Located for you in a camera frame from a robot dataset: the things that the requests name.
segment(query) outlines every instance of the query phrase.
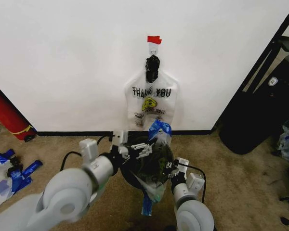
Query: floor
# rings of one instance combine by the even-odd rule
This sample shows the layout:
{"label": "floor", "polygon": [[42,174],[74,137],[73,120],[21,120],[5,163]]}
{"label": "floor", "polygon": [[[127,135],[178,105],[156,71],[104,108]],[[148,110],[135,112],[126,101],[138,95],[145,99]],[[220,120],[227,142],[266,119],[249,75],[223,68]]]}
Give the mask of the floor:
{"label": "floor", "polygon": [[[64,155],[79,151],[78,142],[85,137],[36,137],[23,143],[7,131],[0,134],[0,152],[12,148],[24,166],[36,159],[44,166],[32,174],[33,182],[0,206],[0,212],[30,193],[43,191],[47,182],[59,171]],[[175,156],[190,160],[207,175],[205,204],[211,210],[218,231],[289,231],[279,217],[289,219],[289,205],[278,200],[289,191],[286,170],[288,163],[272,156],[272,140],[268,139],[247,155],[229,151],[218,132],[211,135],[173,136],[171,148]],[[110,143],[102,140],[100,152]],[[81,158],[71,156],[66,167],[79,167]],[[175,225],[173,199],[169,189],[153,215],[141,215],[141,191],[130,186],[118,172],[106,186],[102,198],[78,222],[62,223],[53,231],[162,231]]]}

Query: blue tape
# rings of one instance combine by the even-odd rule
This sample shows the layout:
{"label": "blue tape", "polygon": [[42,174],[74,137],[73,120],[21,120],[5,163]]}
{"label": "blue tape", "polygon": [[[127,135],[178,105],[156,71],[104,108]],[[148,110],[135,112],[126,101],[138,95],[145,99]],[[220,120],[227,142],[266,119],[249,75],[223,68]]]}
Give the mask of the blue tape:
{"label": "blue tape", "polygon": [[161,129],[171,136],[171,126],[156,119],[149,129],[149,140],[153,139]]}
{"label": "blue tape", "polygon": [[42,165],[43,165],[43,163],[40,160],[34,161],[31,165],[29,165],[29,167],[27,167],[23,171],[23,176],[25,178],[27,178],[28,176],[30,176],[35,170],[37,170]]}
{"label": "blue tape", "polygon": [[152,201],[149,198],[148,194],[144,192],[144,199],[143,199],[143,208],[141,210],[141,214],[145,216],[152,216]]}

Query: yellow stripe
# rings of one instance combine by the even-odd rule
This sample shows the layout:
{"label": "yellow stripe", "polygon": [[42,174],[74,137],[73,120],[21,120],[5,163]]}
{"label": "yellow stripe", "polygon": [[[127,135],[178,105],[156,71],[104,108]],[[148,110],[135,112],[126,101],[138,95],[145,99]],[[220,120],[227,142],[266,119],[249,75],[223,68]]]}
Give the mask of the yellow stripe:
{"label": "yellow stripe", "polygon": [[23,133],[25,131],[29,131],[30,128],[33,128],[31,125],[29,125],[28,127],[26,127],[24,130],[20,131],[20,132],[11,132],[13,135],[18,135],[20,133]]}

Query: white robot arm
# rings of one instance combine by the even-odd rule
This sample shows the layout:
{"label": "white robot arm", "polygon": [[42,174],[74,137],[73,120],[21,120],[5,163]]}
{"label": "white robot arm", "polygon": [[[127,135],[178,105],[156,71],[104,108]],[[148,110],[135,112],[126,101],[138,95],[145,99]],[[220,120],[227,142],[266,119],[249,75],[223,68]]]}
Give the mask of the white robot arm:
{"label": "white robot arm", "polygon": [[[114,132],[110,153],[98,156],[97,143],[86,139],[79,143],[83,164],[56,174],[41,194],[32,194],[18,201],[0,214],[0,230],[48,231],[62,221],[75,222],[85,215],[105,190],[108,179],[131,155],[124,147],[128,132]],[[141,158],[152,153],[152,145],[138,144],[132,148]],[[169,177],[175,198],[175,212],[179,231],[213,231],[214,221],[209,209],[196,200],[203,179],[189,175],[186,167],[171,166]]]}

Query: black cable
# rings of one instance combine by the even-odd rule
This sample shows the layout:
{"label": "black cable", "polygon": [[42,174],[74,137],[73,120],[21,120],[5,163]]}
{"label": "black cable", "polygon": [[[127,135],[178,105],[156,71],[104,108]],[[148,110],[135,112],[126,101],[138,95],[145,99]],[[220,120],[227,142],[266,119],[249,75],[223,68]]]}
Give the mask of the black cable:
{"label": "black cable", "polygon": [[68,153],[65,155],[65,157],[63,158],[63,161],[62,161],[62,164],[61,164],[61,168],[60,168],[60,172],[64,169],[64,165],[66,164],[66,159],[68,158],[68,156],[69,156],[70,154],[76,154],[76,155],[81,156],[81,154],[78,153],[78,152],[74,152],[74,151],[68,152]]}
{"label": "black cable", "polygon": [[[102,140],[103,138],[105,138],[105,137],[108,137],[108,136],[102,136],[101,138],[99,138],[98,141],[97,141],[97,145],[98,145],[98,144],[101,142],[101,140]],[[81,154],[78,153],[78,152],[74,152],[74,151],[68,152],[68,153],[65,155],[65,157],[63,158],[63,160],[62,160],[60,172],[64,169],[64,165],[66,164],[66,159],[68,158],[68,156],[69,156],[70,154],[76,154],[76,155],[78,155],[78,156],[81,156]]]}
{"label": "black cable", "polygon": [[181,163],[178,163],[179,165],[182,165],[182,166],[185,166],[185,167],[190,167],[192,169],[195,169],[199,172],[202,173],[203,175],[203,178],[204,178],[204,186],[203,186],[203,192],[202,192],[202,200],[201,202],[204,203],[204,196],[206,194],[206,187],[207,187],[207,177],[206,177],[206,174],[204,173],[204,171],[202,171],[200,168],[197,168],[197,167],[193,167],[193,166],[190,166],[190,165],[185,165],[185,164],[181,164]]}
{"label": "black cable", "polygon": [[98,139],[98,141],[97,141],[97,145],[102,141],[102,139],[104,139],[105,137],[107,137],[107,136],[102,136],[101,138],[99,138]]}

